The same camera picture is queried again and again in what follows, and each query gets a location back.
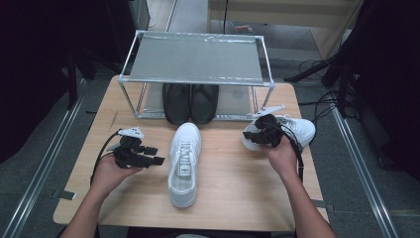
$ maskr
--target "forearm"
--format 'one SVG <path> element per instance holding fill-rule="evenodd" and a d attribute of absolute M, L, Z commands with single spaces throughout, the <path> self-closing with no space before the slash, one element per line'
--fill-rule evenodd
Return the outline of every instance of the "forearm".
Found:
<path fill-rule="evenodd" d="M 61 237 L 94 237 L 105 198 L 105 195 L 89 190 Z"/>
<path fill-rule="evenodd" d="M 298 237 L 336 237 L 297 175 L 281 178 L 287 189 Z"/>

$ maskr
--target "shoe tongue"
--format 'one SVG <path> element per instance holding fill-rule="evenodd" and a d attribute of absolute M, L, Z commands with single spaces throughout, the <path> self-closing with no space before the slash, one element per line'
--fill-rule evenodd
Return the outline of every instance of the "shoe tongue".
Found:
<path fill-rule="evenodd" d="M 181 151 L 179 155 L 178 168 L 176 174 L 179 177 L 190 177 L 191 176 L 191 162 L 189 160 L 189 150 Z"/>

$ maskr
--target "white sneaker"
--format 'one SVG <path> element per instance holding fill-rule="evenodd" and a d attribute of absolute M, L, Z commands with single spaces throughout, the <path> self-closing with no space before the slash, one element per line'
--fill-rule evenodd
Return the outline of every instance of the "white sneaker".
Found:
<path fill-rule="evenodd" d="M 170 170 L 167 178 L 170 201 L 174 206 L 187 207 L 197 194 L 197 162 L 201 152 L 201 136 L 192 123 L 182 124 L 170 145 Z"/>
<path fill-rule="evenodd" d="M 291 118 L 289 115 L 275 116 L 277 122 L 281 125 L 281 129 L 294 141 L 297 139 L 298 147 L 300 151 L 303 150 L 315 136 L 315 125 L 306 119 Z M 259 129 L 254 125 L 257 120 L 251 122 L 251 124 L 245 128 L 244 131 L 258 132 Z M 251 151 L 260 151 L 260 145 L 253 143 L 250 139 L 246 139 L 242 136 L 242 142 L 244 146 Z"/>

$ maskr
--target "black slipper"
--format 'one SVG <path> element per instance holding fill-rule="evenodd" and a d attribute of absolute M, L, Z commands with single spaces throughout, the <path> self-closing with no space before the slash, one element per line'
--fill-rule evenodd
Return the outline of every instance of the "black slipper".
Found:
<path fill-rule="evenodd" d="M 216 115 L 219 86 L 194 84 L 191 86 L 191 119 L 196 124 L 206 124 Z"/>
<path fill-rule="evenodd" d="M 166 120 L 173 125 L 181 125 L 189 119 L 190 85 L 164 83 L 161 88 L 163 111 Z"/>

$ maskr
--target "person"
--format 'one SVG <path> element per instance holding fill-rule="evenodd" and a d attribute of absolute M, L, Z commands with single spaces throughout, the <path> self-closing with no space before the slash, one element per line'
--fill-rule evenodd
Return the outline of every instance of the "person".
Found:
<path fill-rule="evenodd" d="M 282 136 L 280 144 L 275 148 L 265 145 L 261 145 L 261 148 L 287 190 L 297 237 L 336 237 L 330 225 L 312 203 L 298 176 L 297 158 L 290 141 Z M 94 237 L 99 211 L 105 198 L 125 178 L 141 170 L 134 167 L 120 169 L 113 156 L 103 158 L 95 172 L 90 189 L 60 237 Z"/>
<path fill-rule="evenodd" d="M 106 197 L 125 178 L 142 170 L 136 167 L 121 169 L 115 160 L 110 155 L 99 162 L 90 189 L 60 237 L 94 237 L 99 211 Z"/>
<path fill-rule="evenodd" d="M 336 237 L 331 226 L 319 213 L 297 173 L 297 158 L 290 141 L 282 136 L 275 148 L 261 145 L 272 168 L 280 176 L 289 197 L 297 237 Z"/>

